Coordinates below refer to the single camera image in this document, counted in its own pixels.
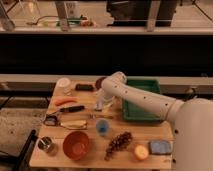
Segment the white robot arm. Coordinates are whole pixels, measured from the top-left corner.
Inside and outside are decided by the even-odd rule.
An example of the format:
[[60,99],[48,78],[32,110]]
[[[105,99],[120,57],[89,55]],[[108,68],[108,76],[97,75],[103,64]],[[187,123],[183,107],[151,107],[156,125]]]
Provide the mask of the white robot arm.
[[213,171],[213,101],[188,101],[152,93],[127,85],[123,72],[99,78],[98,102],[103,105],[114,96],[131,102],[173,125],[175,131],[172,170]]

